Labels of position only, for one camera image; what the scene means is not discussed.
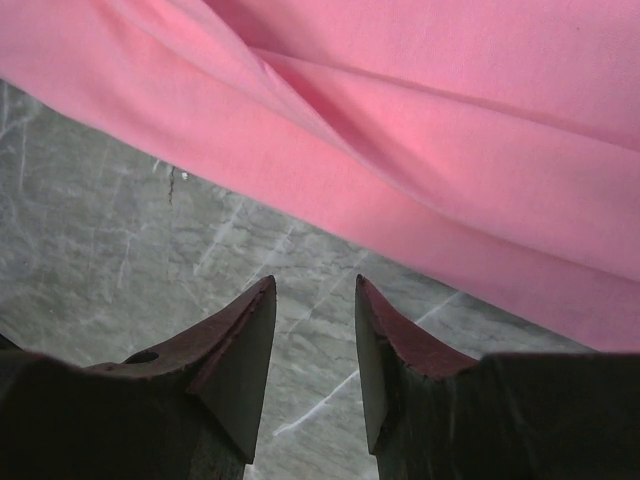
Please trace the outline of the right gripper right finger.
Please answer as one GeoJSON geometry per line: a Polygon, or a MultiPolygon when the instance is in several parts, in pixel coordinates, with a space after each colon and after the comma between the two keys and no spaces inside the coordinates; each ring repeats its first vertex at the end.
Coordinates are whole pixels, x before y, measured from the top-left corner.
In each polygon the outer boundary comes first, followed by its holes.
{"type": "Polygon", "coordinates": [[[367,443],[383,479],[635,479],[634,353],[470,358],[366,278],[355,330],[367,443]]]}

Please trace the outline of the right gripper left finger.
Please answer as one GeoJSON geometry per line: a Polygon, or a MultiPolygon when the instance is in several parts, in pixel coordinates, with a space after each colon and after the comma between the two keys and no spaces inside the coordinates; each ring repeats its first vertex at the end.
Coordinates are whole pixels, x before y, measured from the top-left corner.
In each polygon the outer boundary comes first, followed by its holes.
{"type": "Polygon", "coordinates": [[[1,342],[5,479],[240,479],[255,458],[276,321],[267,276],[121,363],[1,342]]]}

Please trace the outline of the pink t shirt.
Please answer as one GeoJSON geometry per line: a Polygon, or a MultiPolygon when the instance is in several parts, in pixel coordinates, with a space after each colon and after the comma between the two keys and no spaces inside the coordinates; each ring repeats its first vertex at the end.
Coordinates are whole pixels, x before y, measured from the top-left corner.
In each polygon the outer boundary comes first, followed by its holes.
{"type": "Polygon", "coordinates": [[[5,1],[49,107],[588,346],[639,346],[635,1],[5,1]]]}

